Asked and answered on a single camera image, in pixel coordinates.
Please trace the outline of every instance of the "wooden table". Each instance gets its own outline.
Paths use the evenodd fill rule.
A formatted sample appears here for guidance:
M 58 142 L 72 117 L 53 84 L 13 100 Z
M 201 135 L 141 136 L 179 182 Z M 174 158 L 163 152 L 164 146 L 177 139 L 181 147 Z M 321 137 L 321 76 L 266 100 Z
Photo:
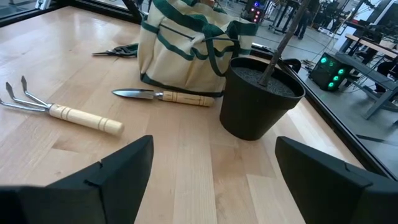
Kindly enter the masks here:
M 25 75 L 39 97 L 123 122 L 120 138 L 46 116 L 0 107 L 0 184 L 47 185 L 145 135 L 154 136 L 152 173 L 136 223 L 304 223 L 281 176 L 277 136 L 361 166 L 302 100 L 261 140 L 242 141 L 212 108 L 129 100 L 117 88 L 154 88 L 136 59 L 91 53 L 137 41 L 139 26 L 65 7 L 0 29 L 0 83 L 23 96 Z M 6 89 L 0 97 L 9 101 Z

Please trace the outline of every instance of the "lab floor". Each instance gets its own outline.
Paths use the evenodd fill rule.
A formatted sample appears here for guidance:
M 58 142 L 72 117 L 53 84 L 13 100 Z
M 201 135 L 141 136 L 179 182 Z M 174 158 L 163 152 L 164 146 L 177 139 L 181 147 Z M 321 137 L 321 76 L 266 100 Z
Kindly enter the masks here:
M 115 2 L 109 0 L 101 1 L 118 6 L 124 5 L 122 0 L 116 0 Z M 223 0 L 219 1 L 219 4 L 216 3 L 216 6 L 222 7 L 232 16 L 239 16 L 244 4 Z M 147 7 L 147 0 L 144 0 L 143 11 L 147 11 Z M 285 20 L 283 19 L 280 23 L 280 28 L 285 24 Z M 272 22 L 264 21 L 260 25 L 254 42 L 276 49 L 283 35 L 280 33 L 275 34 L 273 30 L 269 30 L 270 24 Z M 333 46 L 336 41 L 337 39 L 332 39 L 326 34 L 308 28 L 302 40 L 292 37 L 282 57 L 297 58 L 299 60 L 308 59 L 317 62 L 322 53 L 335 52 Z M 351 88 L 340 89 L 334 93 L 323 91 L 308 78 L 308 72 L 304 68 L 301 69 L 298 75 L 345 126 L 359 137 L 361 143 L 398 177 L 398 125 L 394 124 L 398 120 L 398 113 L 380 110 L 369 120 L 365 120 L 362 115 L 373 105 L 374 101 L 368 98 L 364 92 Z M 374 88 L 372 81 L 368 80 L 366 84 Z

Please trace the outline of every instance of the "thin stem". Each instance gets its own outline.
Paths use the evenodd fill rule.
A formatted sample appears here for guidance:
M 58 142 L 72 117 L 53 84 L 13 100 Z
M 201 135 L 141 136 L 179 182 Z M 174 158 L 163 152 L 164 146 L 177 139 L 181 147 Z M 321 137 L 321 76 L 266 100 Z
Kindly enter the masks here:
M 277 64 L 280 56 L 282 55 L 282 52 L 284 51 L 286 45 L 289 43 L 289 40 L 292 38 L 293 33 L 299 24 L 301 17 L 304 15 L 305 11 L 307 10 L 307 6 L 310 3 L 311 0 L 304 0 L 303 3 L 301 3 L 301 6 L 299 7 L 292 24 L 290 25 L 289 29 L 287 30 L 287 33 L 285 34 L 284 38 L 280 42 L 277 50 L 274 53 L 274 56 L 272 57 L 271 61 L 269 62 L 269 65 L 267 66 L 266 70 L 262 74 L 261 78 L 258 80 L 258 84 L 262 86 L 267 86 L 271 75 L 274 73 L 275 70 L 275 65 Z

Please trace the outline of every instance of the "garden tool bag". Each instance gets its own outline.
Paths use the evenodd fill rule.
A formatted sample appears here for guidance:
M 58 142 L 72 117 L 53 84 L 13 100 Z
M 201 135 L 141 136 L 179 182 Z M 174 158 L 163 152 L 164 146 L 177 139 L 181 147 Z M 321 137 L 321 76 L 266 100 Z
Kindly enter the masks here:
M 250 53 L 257 24 L 192 0 L 153 0 L 138 45 L 141 80 L 219 97 L 229 60 Z

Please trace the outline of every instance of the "plant pot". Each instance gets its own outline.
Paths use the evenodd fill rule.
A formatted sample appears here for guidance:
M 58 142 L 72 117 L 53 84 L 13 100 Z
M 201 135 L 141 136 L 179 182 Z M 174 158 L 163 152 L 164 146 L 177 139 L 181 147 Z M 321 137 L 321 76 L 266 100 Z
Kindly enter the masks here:
M 295 78 L 276 68 L 272 77 L 289 87 L 295 96 L 270 93 L 234 72 L 236 67 L 264 72 L 267 66 L 251 58 L 234 58 L 229 62 L 220 121 L 227 131 L 240 139 L 261 138 L 305 95 L 304 87 Z

